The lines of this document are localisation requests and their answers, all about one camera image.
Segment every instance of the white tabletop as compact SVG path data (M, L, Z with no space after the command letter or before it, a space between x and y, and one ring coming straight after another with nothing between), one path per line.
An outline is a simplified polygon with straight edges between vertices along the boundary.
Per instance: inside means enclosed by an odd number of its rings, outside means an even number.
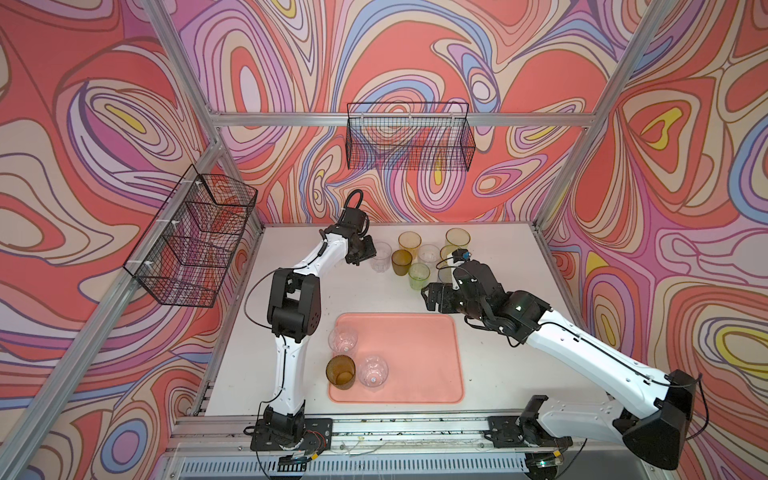
M371 226L374 241L385 241L396 250L400 233L413 230L423 243L445 244L452 225ZM472 258L487 263L507 291L527 290L564 316L565 302L544 257L524 223L461 225L472 235ZM293 266L317 245L318 226L268 227L250 275L248 291L265 273ZM424 301L408 285L407 276L390 268L376 273L370 265L335 265L320 280L323 316L307 347L306 413L472 412L523 409L533 395L548 395L571 402L602 402L605 393L559 360L530 346L512 349L495 333L469 328L455 314L456 333L464 376L464 399L453 405L372 405L334 403L328 398L325 366L330 359L328 334L336 318L347 312L426 312ZM250 315L266 323L270 279L264 280L248 303ZM253 325L243 314L233 327L216 378L206 415L256 415L259 401L271 398L275 376L275 337Z

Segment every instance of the cup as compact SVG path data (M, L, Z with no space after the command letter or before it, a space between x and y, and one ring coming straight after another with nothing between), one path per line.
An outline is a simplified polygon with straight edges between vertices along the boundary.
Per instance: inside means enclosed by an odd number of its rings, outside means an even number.
M451 256L451 253L453 253L457 248L458 247L453 244L444 246L442 249L440 249L440 258L447 260ZM443 268L444 266L448 266L447 261L440 262L439 268ZM453 283L452 272L452 268L443 268L442 270L437 271L437 277L442 283Z
M378 356L367 356L360 364L360 383L369 388L378 388L384 385L389 376L389 366L386 361Z
M326 378L337 389L348 390L355 385L355 362L346 355L337 355L326 365Z
M395 250L392 254L392 270L397 275L403 276L408 273L412 261L413 255L408 250Z
M397 238L400 248L408 250L413 258L419 258L419 247L422 245L422 236L416 232L403 232Z
M445 245L456 245L459 248L466 248L472 238L463 228L452 228L445 232Z
M408 269L408 284L419 292L429 283L429 267L424 263L414 263Z
M336 355L351 352L357 345L357 332L347 326L337 326L328 335L328 346Z
M434 245L421 245L419 248L419 262L424 263L429 269L435 268L440 260L440 249Z
M377 273L384 273L389 269L392 248L385 242L375 242L373 246L376 247L376 256L370 259L371 268Z

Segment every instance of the metal mesh basket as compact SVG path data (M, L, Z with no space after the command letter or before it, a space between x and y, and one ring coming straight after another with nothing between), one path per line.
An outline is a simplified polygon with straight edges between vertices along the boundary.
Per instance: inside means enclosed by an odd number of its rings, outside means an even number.
M256 198L243 182L198 174L134 277L163 305L212 307Z
M475 138L461 102L347 104L351 170L469 170Z

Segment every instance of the basket hanging on wall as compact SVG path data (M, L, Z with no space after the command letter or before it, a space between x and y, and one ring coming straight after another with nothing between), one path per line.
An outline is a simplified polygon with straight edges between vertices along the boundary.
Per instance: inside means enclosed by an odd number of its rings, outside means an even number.
M123 267L162 305L211 308L257 194L226 175L197 174L147 256ZM140 266L131 271L129 262Z
M475 155L465 102L346 105L350 170L464 170Z

